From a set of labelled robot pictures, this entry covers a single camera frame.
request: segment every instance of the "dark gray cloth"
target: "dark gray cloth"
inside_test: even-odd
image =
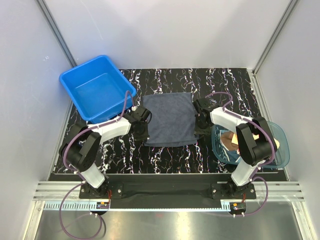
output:
[[[142,102],[152,113],[148,124],[150,139],[145,146],[169,148],[197,143],[196,111],[190,92],[147,95]]]

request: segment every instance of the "blue plastic basin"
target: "blue plastic basin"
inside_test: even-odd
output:
[[[106,55],[97,56],[62,73],[59,80],[81,117],[93,124],[105,122],[121,113],[127,90],[133,97],[137,93]],[[131,106],[128,95],[126,108]]]

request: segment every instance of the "robotic arm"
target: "robotic arm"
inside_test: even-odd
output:
[[[272,155],[271,145],[265,135],[252,124],[243,120],[244,116],[234,112],[227,113],[218,105],[211,104],[207,98],[197,99],[193,102],[197,111],[195,116],[195,134],[211,134],[211,127],[214,124],[220,125],[237,134],[239,152],[243,159],[235,171],[231,174],[231,180],[226,183],[225,190],[230,196],[238,196],[243,193],[251,182],[251,177],[257,171],[260,164]],[[270,131],[266,119],[263,117],[246,117],[251,120],[270,137],[274,152],[277,145]]]
[[[148,135],[147,118],[150,111],[143,106],[133,107],[132,111],[124,114],[120,120],[114,123],[106,124],[114,121],[109,120],[105,122],[105,126],[99,127],[99,124],[85,124],[77,123],[71,129],[69,134],[64,139],[60,149],[59,155],[63,157],[68,144],[72,139],[87,128],[97,126],[83,135],[81,135],[76,142],[70,147],[66,160],[69,164],[75,167],[80,175],[95,191],[96,195],[103,197],[108,190],[108,179],[99,171],[95,164],[96,155],[100,144],[113,139],[117,136],[133,134],[136,141],[146,141]]]

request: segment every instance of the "gray wall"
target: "gray wall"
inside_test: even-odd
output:
[[[320,1],[302,0],[258,72],[271,118],[285,131],[288,170],[320,236]]]
[[[290,0],[46,0],[77,63],[253,68]]]
[[[70,65],[35,0],[0,5],[0,239],[19,240],[65,120]]]

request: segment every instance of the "purple cable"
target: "purple cable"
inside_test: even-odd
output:
[[[61,204],[60,204],[60,207],[59,207],[59,221],[60,221],[60,225],[61,225],[61,227],[62,227],[62,230],[64,231],[64,233],[65,233],[68,237],[73,238],[73,239],[77,239],[77,240],[91,240],[91,239],[94,239],[94,238],[95,238],[96,236],[98,236],[98,234],[100,233],[101,228],[102,228],[102,223],[103,223],[102,217],[101,217],[100,215],[96,215],[96,216],[98,216],[99,219],[100,219],[100,227],[99,227],[98,231],[97,231],[92,237],[89,237],[89,238],[80,238],[80,237],[76,237],[76,236],[70,234],[70,233],[67,231],[66,227],[64,226],[64,224],[63,224],[63,222],[62,222],[61,212],[62,212],[62,206],[63,206],[66,198],[68,197],[68,195],[69,195],[73,190],[75,190],[76,188],[78,188],[78,187],[80,187],[80,186],[82,186],[82,185],[84,185],[84,184],[85,184],[85,183],[82,182],[82,183],[74,186],[73,188],[71,188],[71,189],[67,192],[67,194],[64,196],[64,198],[62,199]]]
[[[134,107],[134,106],[135,106],[135,103],[134,103],[134,99],[133,99],[133,97],[132,97],[132,94],[131,94],[130,91],[126,91],[126,92],[125,92],[125,96],[124,96],[123,109],[122,109],[121,115],[119,116],[119,118],[118,118],[117,120],[107,121],[107,122],[105,122],[105,123],[103,123],[103,124],[101,124],[101,125],[99,125],[99,126],[88,127],[88,128],[86,128],[85,130],[79,132],[79,133],[69,142],[68,146],[66,147],[66,149],[65,149],[65,151],[64,151],[63,159],[62,159],[62,160],[63,160],[63,164],[64,164],[64,166],[65,166],[67,169],[72,170],[72,171],[78,171],[78,170],[77,170],[76,168],[74,168],[73,166],[71,166],[71,165],[69,166],[69,165],[67,164],[67,154],[68,154],[69,149],[70,149],[70,147],[72,146],[72,144],[74,144],[74,142],[75,142],[82,134],[85,134],[86,132],[89,132],[90,130],[97,129],[98,127],[101,128],[101,127],[104,127],[104,126],[107,126],[107,125],[109,125],[109,124],[113,124],[113,123],[119,121],[119,120],[123,117],[123,115],[124,115],[124,113],[125,113],[126,105],[127,105],[127,97],[128,97],[128,94],[129,94],[130,97],[131,97],[132,106]]]

